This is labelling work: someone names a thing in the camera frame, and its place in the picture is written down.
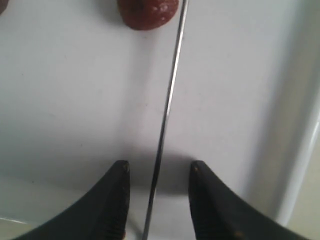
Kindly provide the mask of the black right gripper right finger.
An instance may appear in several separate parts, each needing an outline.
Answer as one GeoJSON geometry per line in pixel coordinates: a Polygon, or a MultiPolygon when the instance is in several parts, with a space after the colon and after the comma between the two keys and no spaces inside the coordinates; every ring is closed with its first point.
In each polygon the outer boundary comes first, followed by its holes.
{"type": "Polygon", "coordinates": [[[236,195],[201,160],[188,178],[190,215],[197,240],[303,240],[236,195]]]}

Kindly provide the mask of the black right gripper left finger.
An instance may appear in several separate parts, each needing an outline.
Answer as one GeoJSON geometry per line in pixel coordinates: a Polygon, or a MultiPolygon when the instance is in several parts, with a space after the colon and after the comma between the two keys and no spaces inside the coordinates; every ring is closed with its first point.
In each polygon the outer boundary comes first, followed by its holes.
{"type": "Polygon", "coordinates": [[[78,201],[19,240],[122,240],[130,204],[130,165],[116,161],[78,201]]]}

